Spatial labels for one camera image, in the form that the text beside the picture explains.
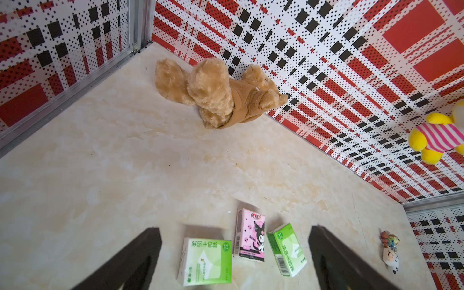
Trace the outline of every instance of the yellow plush toy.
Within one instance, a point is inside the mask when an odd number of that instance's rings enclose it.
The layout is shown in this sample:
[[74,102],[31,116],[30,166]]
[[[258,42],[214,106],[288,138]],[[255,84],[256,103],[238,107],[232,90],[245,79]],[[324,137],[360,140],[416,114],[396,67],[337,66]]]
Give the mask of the yellow plush toy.
[[409,146],[414,151],[422,151],[425,163],[437,163],[444,152],[453,148],[464,155],[464,100],[456,103],[451,117],[431,113],[425,120],[409,135]]

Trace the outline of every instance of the beige marble surface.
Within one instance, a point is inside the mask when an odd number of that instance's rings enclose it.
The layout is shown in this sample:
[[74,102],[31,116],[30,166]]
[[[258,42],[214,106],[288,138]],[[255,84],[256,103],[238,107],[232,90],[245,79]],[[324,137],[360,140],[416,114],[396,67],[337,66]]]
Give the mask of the beige marble surface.
[[[284,278],[266,244],[265,263],[234,258],[232,284],[199,289],[318,289],[307,244],[316,224],[399,287],[435,289],[400,204],[267,116],[205,129],[195,108],[156,92],[164,57],[190,69],[153,44],[0,159],[0,288],[68,289],[157,226],[150,288],[180,289],[186,232],[232,239],[248,203],[268,230],[292,223],[308,265]],[[380,229],[401,239],[397,275],[380,258]]]

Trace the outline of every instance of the plaid wall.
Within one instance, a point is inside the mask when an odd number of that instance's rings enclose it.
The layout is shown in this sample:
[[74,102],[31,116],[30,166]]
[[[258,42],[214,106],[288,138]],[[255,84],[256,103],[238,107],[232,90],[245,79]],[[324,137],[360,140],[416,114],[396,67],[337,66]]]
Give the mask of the plaid wall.
[[127,1],[0,2],[0,138],[128,48]]
[[437,289],[464,289],[464,206],[412,213],[408,218]]
[[407,143],[463,97],[464,1],[158,0],[153,24],[192,65],[260,65],[289,96],[272,118],[398,202],[464,187],[461,155],[426,165]]

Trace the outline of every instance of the red square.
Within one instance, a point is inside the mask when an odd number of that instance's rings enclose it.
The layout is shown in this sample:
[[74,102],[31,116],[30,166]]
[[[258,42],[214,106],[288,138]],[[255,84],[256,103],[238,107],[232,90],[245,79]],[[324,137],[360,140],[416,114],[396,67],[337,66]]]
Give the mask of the red square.
[[352,105],[353,109],[355,109],[356,111],[358,111],[358,113],[360,113],[361,115],[363,115],[364,117],[367,117],[369,116],[370,114],[372,114],[371,111],[369,111],[368,108],[364,107],[361,103],[354,103]]
[[351,69],[353,69],[358,75],[360,75],[363,79],[366,79],[370,75],[372,75],[372,72],[365,65],[363,65],[357,58],[354,58],[352,61],[350,61],[348,63],[348,66]]
[[432,4],[423,0],[388,29],[383,37],[402,53],[444,23]]
[[40,84],[0,106],[0,118],[8,127],[34,112],[48,101]]
[[221,46],[217,43],[215,43],[214,41],[212,41],[209,37],[207,37],[206,35],[202,34],[201,32],[198,32],[198,36],[197,36],[197,39],[203,43],[204,45],[208,46],[209,48],[211,48],[212,50],[214,50],[215,52],[219,53],[219,50],[221,49]]
[[337,83],[331,79],[325,82],[325,86],[328,87],[332,92],[334,92],[339,97],[346,94],[346,91],[342,89],[341,86],[337,85]]
[[300,113],[298,113],[297,111],[292,111],[290,113],[290,115],[294,116],[297,120],[299,120],[300,122],[302,122],[303,124],[306,123],[308,121],[308,119],[306,119],[305,117],[303,117]]
[[311,110],[310,108],[306,107],[305,105],[303,104],[299,104],[298,105],[298,108],[303,111],[303,113],[307,114],[308,116],[310,116],[311,118],[316,116],[316,113]]
[[180,27],[180,24],[182,23],[182,18],[172,13],[166,7],[164,7],[163,5],[157,2],[155,5],[155,10],[156,12],[161,14],[164,18],[166,18],[167,20],[171,21],[173,24]]
[[24,50],[21,48],[17,37],[0,42],[0,61],[12,58],[23,52]]
[[399,75],[392,79],[392,83],[406,95],[416,90],[416,88],[414,88],[414,86],[403,75]]
[[464,9],[464,1],[462,0],[443,0],[443,2],[448,6],[453,15],[458,14]]
[[464,64],[464,45],[456,39],[414,66],[427,81],[446,74]]
[[287,120],[287,119],[284,119],[284,120],[282,121],[282,124],[283,124],[285,127],[287,127],[287,128],[289,128],[290,130],[292,130],[293,132],[297,132],[298,129],[299,129],[298,126],[296,126],[294,123],[290,122],[290,121]]
[[335,99],[332,98],[331,95],[326,93],[323,89],[319,88],[314,92],[316,95],[318,95],[322,100],[326,101],[328,104],[331,104],[335,102]]
[[321,134],[322,137],[329,139],[332,135],[324,131],[321,127],[316,128],[317,133]]
[[325,122],[324,124],[322,124],[322,126],[326,127],[327,129],[329,129],[334,134],[338,134],[340,132],[340,130],[337,129],[337,127],[330,124],[329,122]]
[[386,84],[378,88],[377,91],[390,103],[393,103],[400,98],[394,91],[392,91],[392,89],[387,87]]
[[360,120],[358,116],[356,116],[352,111],[348,109],[342,111],[342,115],[344,115],[346,118],[348,118],[353,123],[356,123]]
[[52,87],[55,96],[63,91],[63,85],[61,84],[61,81],[57,73],[49,77],[47,80],[50,86]]
[[365,50],[362,51],[364,55],[376,68],[381,68],[388,64],[388,60],[383,57],[372,45],[369,45]]

